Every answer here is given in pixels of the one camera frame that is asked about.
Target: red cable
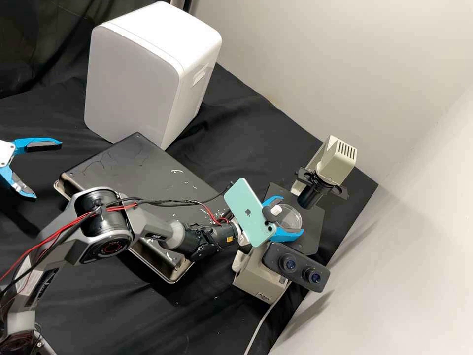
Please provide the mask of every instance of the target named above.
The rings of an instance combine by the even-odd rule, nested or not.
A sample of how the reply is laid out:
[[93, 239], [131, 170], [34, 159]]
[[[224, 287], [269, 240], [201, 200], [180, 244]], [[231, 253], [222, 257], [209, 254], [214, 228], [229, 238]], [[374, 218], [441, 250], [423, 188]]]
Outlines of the red cable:
[[[121, 210], [128, 210], [132, 207], [135, 207], [137, 206], [137, 203], [134, 203], [134, 204], [130, 204], [130, 205], [125, 205], [125, 206], [117, 206], [117, 207], [109, 207], [107, 208], [107, 212], [114, 212], [114, 211], [121, 211]], [[26, 256], [26, 255], [29, 255], [29, 253], [37, 248], [39, 248], [41, 245], [43, 244], [46, 244], [47, 242], [51, 241], [53, 238], [54, 238], [54, 241], [51, 243], [50, 246], [48, 246], [48, 248], [46, 248], [45, 250], [43, 250], [43, 252], [39, 255], [38, 259], [37, 260], [40, 260], [44, 254], [46, 254], [48, 252], [48, 250], [51, 249], [51, 247], [56, 243], [57, 239], [59, 238], [59, 236], [61, 235], [62, 232], [64, 232], [66, 229], [68, 228], [71, 228], [73, 225], [75, 225], [76, 223], [78, 223], [80, 220], [82, 220], [83, 218], [85, 218], [87, 215], [89, 215], [91, 212], [87, 212], [87, 213], [84, 213], [83, 215], [79, 216], [78, 218], [76, 218], [75, 220], [73, 220], [72, 222], [66, 224], [65, 226], [61, 227], [60, 229], [58, 229], [56, 232], [54, 232], [53, 234], [51, 234], [49, 237], [47, 237], [45, 240], [43, 240], [41, 243], [38, 243], [36, 244], [35, 246], [29, 248], [26, 252], [24, 252], [16, 261], [15, 263], [6, 271], [6, 273], [0, 278], [0, 281], [3, 280], [10, 272], [11, 270], [13, 270], [13, 268], [21, 261], [23, 260], [23, 258]], [[16, 298], [16, 296], [18, 296], [21, 292], [23, 292], [23, 290], [25, 289], [25, 287], [27, 286], [28, 282], [30, 281], [30, 276], [31, 276], [31, 272], [28, 273], [28, 278], [26, 279], [26, 282], [25, 284], [23, 285], [23, 287], [21, 288], [21, 290], [19, 290], [14, 296], [12, 296], [7, 302], [5, 302], [3, 304], [3, 307], [8, 305], [13, 299]]]
[[222, 224], [219, 223], [219, 221], [217, 221], [217, 220], [215, 219], [215, 217], [213, 216], [213, 213], [212, 213], [212, 211], [210, 210], [209, 207], [207, 207], [207, 206], [206, 206], [205, 204], [203, 204], [202, 202], [199, 203], [199, 205], [203, 206], [203, 207], [207, 210], [208, 216], [209, 216], [216, 224], [222, 225]]
[[[135, 207], [137, 206], [136, 203], [134, 204], [129, 204], [129, 205], [125, 205], [125, 206], [117, 206], [117, 207], [109, 207], [107, 208], [107, 211], [108, 212], [114, 212], [114, 211], [121, 211], [121, 210], [127, 210], [129, 208], [132, 208], [132, 207]], [[87, 212], [87, 213], [84, 213], [83, 215], [79, 216], [78, 218], [76, 218], [75, 220], [73, 220], [72, 222], [70, 222], [69, 224], [66, 224], [65, 226], [61, 227], [59, 230], [57, 230], [56, 232], [54, 232], [53, 234], [51, 234], [48, 238], [46, 238], [45, 240], [43, 240], [41, 243], [38, 243], [36, 244], [35, 246], [29, 248], [26, 252], [24, 252], [14, 263], [13, 265], [2, 275], [2, 277], [0, 277], [0, 282], [15, 268], [16, 265], [18, 265], [19, 262], [21, 262], [25, 257], [26, 255], [28, 255], [30, 252], [32, 252], [33, 250], [39, 248], [40, 246], [50, 242], [51, 240], [53, 240], [54, 238], [58, 238], [59, 235], [64, 232], [66, 229], [68, 228], [71, 228], [74, 224], [76, 224], [77, 222], [79, 222], [80, 220], [82, 220], [83, 218], [85, 218], [87, 215], [89, 215], [91, 212]]]

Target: black fabric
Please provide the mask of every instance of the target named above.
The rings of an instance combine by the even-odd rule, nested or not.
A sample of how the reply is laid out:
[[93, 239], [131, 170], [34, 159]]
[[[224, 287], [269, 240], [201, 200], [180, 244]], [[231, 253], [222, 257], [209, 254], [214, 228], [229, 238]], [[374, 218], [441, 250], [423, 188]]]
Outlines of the black fabric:
[[[53, 190], [59, 174], [109, 146], [84, 125], [85, 83], [71, 79], [0, 100], [1, 139], [50, 136], [62, 150], [24, 154], [13, 170], [38, 195], [24, 202], [0, 190], [0, 270], [6, 270], [65, 202]], [[198, 116], [168, 153], [217, 190], [245, 177], [259, 197], [274, 181], [289, 188], [294, 171], [321, 144], [262, 96], [217, 66]], [[354, 169], [347, 202], [330, 196], [321, 246], [323, 263], [339, 245], [376, 184]], [[234, 250], [197, 263], [175, 285], [126, 255], [64, 269], [37, 312], [59, 354], [242, 354], [268, 308], [231, 286]], [[266, 354], [305, 291], [292, 285], [264, 323], [251, 354]]]
[[92, 28], [153, 2], [0, 0], [0, 98], [85, 76]]

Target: white wall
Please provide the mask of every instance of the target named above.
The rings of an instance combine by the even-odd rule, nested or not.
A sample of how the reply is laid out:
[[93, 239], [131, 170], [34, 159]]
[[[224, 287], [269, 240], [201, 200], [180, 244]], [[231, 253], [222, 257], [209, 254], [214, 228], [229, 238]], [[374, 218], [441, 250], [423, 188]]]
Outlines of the white wall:
[[380, 186], [270, 355], [473, 354], [473, 89]]
[[473, 79], [464, 0], [194, 0], [218, 62], [382, 182]]

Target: mint green iphone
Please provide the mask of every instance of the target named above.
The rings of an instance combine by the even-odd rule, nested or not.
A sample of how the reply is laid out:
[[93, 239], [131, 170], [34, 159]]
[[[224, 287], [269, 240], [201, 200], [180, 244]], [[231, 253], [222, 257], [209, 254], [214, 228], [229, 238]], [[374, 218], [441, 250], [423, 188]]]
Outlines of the mint green iphone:
[[252, 246], [259, 247], [276, 232], [276, 225], [266, 221], [263, 205], [246, 179], [239, 178], [223, 198]]

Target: white box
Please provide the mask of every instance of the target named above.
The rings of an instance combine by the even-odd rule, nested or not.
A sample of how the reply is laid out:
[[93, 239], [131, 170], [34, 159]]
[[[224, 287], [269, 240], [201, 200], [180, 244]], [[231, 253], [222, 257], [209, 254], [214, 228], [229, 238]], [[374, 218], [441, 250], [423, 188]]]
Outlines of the white box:
[[221, 44], [212, 27], [162, 1], [95, 27], [86, 125], [112, 143], [140, 131], [166, 149], [196, 116]]

